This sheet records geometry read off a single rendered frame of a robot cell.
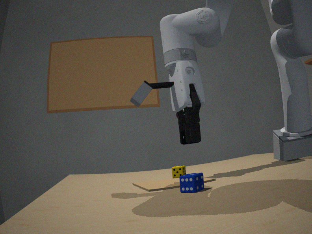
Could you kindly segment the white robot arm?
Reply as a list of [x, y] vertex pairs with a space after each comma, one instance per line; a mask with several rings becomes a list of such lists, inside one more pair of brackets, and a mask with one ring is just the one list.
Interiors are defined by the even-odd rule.
[[[160, 21], [165, 65], [176, 60], [197, 62], [193, 37], [203, 47], [218, 45], [235, 0], [206, 0], [206, 8], [171, 14]], [[273, 51], [280, 77], [284, 110], [281, 135], [312, 134], [312, 115], [306, 69], [300, 57], [312, 54], [312, 0], [269, 0], [273, 20], [283, 27], [272, 34]], [[137, 107], [152, 89], [169, 88], [174, 82], [144, 81], [131, 97]]]

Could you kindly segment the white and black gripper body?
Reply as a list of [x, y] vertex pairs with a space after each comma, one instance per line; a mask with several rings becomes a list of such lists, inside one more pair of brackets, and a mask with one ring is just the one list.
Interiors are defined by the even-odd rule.
[[174, 82], [170, 87], [171, 104], [175, 113], [187, 107], [192, 107], [189, 84], [194, 84], [201, 102], [201, 107], [206, 103], [202, 78], [198, 64], [194, 60], [176, 60], [165, 65], [169, 71], [169, 82]]

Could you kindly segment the blue die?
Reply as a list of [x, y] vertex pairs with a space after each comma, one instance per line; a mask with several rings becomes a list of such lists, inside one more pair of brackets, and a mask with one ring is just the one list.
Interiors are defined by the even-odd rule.
[[190, 173], [179, 177], [181, 193], [196, 193], [204, 189], [203, 173]]

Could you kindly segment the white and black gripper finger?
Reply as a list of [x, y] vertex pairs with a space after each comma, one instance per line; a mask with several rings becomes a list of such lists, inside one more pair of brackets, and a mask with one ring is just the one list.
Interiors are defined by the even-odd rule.
[[190, 89], [190, 98], [192, 101], [192, 107], [185, 107], [185, 134], [186, 134], [186, 143], [195, 143], [201, 141], [201, 132], [200, 132], [200, 118], [199, 110], [201, 103], [197, 92], [195, 90], [194, 84], [189, 84]]
[[176, 116], [178, 118], [178, 125], [179, 125], [179, 132], [180, 132], [180, 143], [182, 144], [182, 134], [181, 132], [185, 130], [184, 124], [186, 124], [186, 119], [184, 115], [183, 109], [176, 113]]

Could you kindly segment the yellow die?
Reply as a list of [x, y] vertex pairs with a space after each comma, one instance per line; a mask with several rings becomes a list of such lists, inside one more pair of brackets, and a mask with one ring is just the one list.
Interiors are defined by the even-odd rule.
[[172, 167], [173, 178], [179, 178], [181, 175], [185, 175], [185, 174], [186, 174], [186, 167], [184, 165]]

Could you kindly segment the tan flat mat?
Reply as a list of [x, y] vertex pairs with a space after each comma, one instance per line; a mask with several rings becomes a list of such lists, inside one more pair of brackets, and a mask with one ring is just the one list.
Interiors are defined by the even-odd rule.
[[[173, 188], [180, 188], [180, 178], [166, 179], [166, 180], [157, 180], [149, 182], [138, 182], [133, 183], [133, 185], [144, 189], [146, 191], [159, 191]], [[204, 183], [215, 181], [215, 178], [203, 178]]]

